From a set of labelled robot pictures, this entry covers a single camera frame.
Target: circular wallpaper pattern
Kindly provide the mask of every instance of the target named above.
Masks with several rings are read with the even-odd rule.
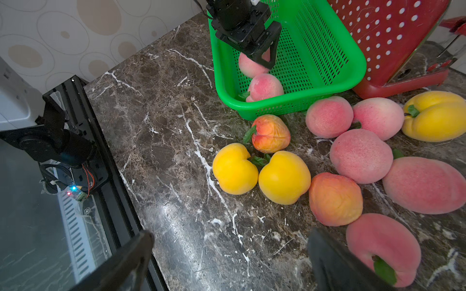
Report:
[[[39,16],[37,30],[46,44],[62,54],[81,54],[89,46],[84,26],[63,12],[50,11]]]
[[[0,55],[13,70],[25,76],[42,76],[55,67],[55,60],[48,48],[23,35],[1,36]]]
[[[117,0],[121,9],[131,16],[143,16],[151,8],[151,0]]]
[[[87,80],[93,80],[115,66],[115,62],[106,54],[87,53],[79,61],[81,74]]]
[[[112,35],[121,27],[121,13],[113,0],[76,0],[79,17],[96,34]]]
[[[141,43],[131,34],[119,34],[110,43],[110,51],[117,62],[126,60],[142,48]]]
[[[139,37],[144,45],[150,45],[153,41],[168,32],[165,23],[156,16],[148,16],[139,25]]]
[[[0,3],[14,10],[34,12],[44,8],[45,4],[47,4],[47,0],[0,0]]]

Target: peach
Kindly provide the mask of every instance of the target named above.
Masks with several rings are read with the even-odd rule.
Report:
[[[266,50],[265,53],[262,54],[262,58],[266,61],[270,61],[270,49]],[[240,54],[238,59],[238,66],[240,67],[240,71],[249,78],[254,78],[259,74],[265,74],[269,72],[269,69],[254,62],[244,53]]]
[[[347,225],[361,216],[363,195],[351,179],[320,173],[312,179],[309,205],[315,218],[326,226]]]
[[[390,146],[372,131],[352,129],[335,139],[330,161],[340,175],[358,184],[370,184],[385,177],[393,154]]]
[[[403,108],[387,98],[362,100],[353,111],[353,123],[360,122],[362,129],[372,131],[383,141],[397,134],[403,126]]]
[[[246,102],[255,102],[273,98],[285,94],[280,81],[271,74],[259,74],[255,76],[248,89],[250,95]]]
[[[395,287],[409,286],[421,262],[421,248],[410,231],[398,221],[382,214],[361,215],[346,229],[348,249],[371,270],[373,256],[379,256],[393,270]]]
[[[466,202],[466,179],[454,167],[437,160],[398,158],[382,182],[396,204],[414,212],[448,213]]]
[[[347,131],[353,120],[353,109],[346,99],[332,96],[312,104],[306,113],[310,132],[322,138],[337,137]]]
[[[283,121],[271,114],[262,115],[254,120],[252,127],[256,131],[252,135],[253,146],[264,154],[272,154],[286,148],[290,144],[291,135]]]

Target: green plastic basket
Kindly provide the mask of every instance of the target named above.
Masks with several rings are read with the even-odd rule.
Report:
[[[315,101],[356,86],[364,77],[366,59],[326,0],[263,0],[282,30],[275,67],[285,94],[243,102],[251,79],[238,67],[239,51],[215,37],[210,25],[215,86],[220,99],[241,117],[254,120],[264,114],[304,111]]]

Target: wallpaper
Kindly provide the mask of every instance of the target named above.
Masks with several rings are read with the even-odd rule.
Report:
[[[199,12],[192,0],[0,0],[0,57],[45,93],[94,80]]]

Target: black metal frame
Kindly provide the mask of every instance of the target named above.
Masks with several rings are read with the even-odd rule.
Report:
[[[100,166],[97,170],[103,171],[104,169],[108,178],[102,181],[97,189],[93,190],[94,198],[110,250],[115,253],[132,237],[140,233],[143,228],[103,136],[96,115],[84,92],[84,84],[84,81],[79,77],[73,76],[46,94],[49,95],[59,91],[70,116],[70,130],[74,126],[76,127],[74,130],[86,131],[86,138],[93,140],[97,145],[100,153],[99,157],[104,165],[104,167]],[[168,287],[153,255],[148,270],[141,290],[167,291]]]

